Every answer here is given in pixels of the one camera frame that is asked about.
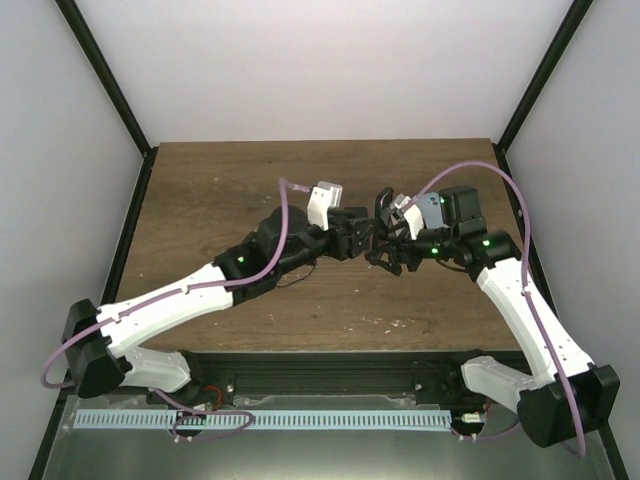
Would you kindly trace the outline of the black phone case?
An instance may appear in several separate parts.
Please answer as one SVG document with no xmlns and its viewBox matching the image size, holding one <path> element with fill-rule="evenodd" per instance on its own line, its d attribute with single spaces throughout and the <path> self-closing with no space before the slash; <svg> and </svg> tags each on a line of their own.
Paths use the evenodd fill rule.
<svg viewBox="0 0 640 480">
<path fill-rule="evenodd" d="M 379 247 L 384 241 L 396 236 L 394 218 L 392 216 L 394 194 L 393 188 L 385 187 L 377 194 L 374 201 L 373 247 Z"/>
</svg>

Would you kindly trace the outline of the light blue phone case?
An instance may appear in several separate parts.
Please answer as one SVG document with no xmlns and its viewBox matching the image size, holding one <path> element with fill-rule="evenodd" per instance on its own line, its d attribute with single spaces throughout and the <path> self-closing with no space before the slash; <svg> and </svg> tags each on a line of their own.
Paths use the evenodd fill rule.
<svg viewBox="0 0 640 480">
<path fill-rule="evenodd" d="M 446 227 L 442 213 L 442 202 L 437 193 L 430 192 L 420 195 L 416 205 L 421 212 L 426 229 L 437 230 Z"/>
</svg>

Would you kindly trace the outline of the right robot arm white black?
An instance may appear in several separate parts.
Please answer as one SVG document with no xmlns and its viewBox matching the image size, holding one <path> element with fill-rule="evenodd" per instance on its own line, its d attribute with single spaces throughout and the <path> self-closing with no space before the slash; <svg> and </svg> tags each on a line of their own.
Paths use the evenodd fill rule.
<svg viewBox="0 0 640 480">
<path fill-rule="evenodd" d="M 447 396 L 465 403 L 483 395 L 512 411 L 529 439 L 549 447 L 608 421 L 620 387 L 615 370 L 598 366 L 571 338 L 524 272 L 522 253 L 503 230 L 489 231 L 475 188 L 451 187 L 412 199 L 390 187 L 376 197 L 367 260 L 394 275 L 426 259 L 451 260 L 497 308 L 529 366 L 524 374 L 488 354 L 464 361 L 444 378 Z"/>
</svg>

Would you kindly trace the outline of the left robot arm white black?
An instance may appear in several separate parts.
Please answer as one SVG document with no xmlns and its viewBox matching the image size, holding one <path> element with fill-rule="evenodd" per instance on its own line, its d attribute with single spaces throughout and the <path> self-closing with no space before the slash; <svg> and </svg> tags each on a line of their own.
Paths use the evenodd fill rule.
<svg viewBox="0 0 640 480">
<path fill-rule="evenodd" d="M 196 402 L 205 381 L 195 356 L 146 349 L 144 342 L 264 295 L 282 276 L 321 257 L 344 261 L 369 248 L 373 220 L 366 208 L 332 209 L 327 220 L 326 227 L 318 226 L 298 207 L 278 207 L 239 244 L 181 280 L 119 303 L 74 303 L 62 340 L 77 395 L 141 387 L 171 393 L 184 404 Z"/>
</svg>

